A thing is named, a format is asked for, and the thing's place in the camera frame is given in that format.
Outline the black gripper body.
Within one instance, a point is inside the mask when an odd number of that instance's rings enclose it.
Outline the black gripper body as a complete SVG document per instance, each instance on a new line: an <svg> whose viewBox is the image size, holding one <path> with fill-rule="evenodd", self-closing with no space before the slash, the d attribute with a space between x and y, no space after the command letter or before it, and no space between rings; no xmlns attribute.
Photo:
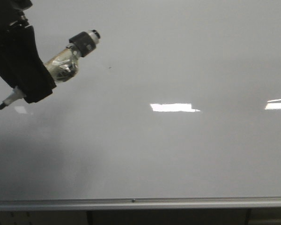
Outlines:
<svg viewBox="0 0 281 225"><path fill-rule="evenodd" d="M28 26L24 10L32 6L30 0L0 0L0 33L16 26Z"/></svg>

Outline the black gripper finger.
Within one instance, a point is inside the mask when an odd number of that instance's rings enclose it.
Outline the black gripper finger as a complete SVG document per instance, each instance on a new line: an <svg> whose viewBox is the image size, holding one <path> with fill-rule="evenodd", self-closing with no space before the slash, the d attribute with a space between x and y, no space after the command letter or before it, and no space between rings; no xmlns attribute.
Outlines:
<svg viewBox="0 0 281 225"><path fill-rule="evenodd" d="M39 57L33 26L0 32L0 77L29 104L53 93L56 84Z"/></svg>

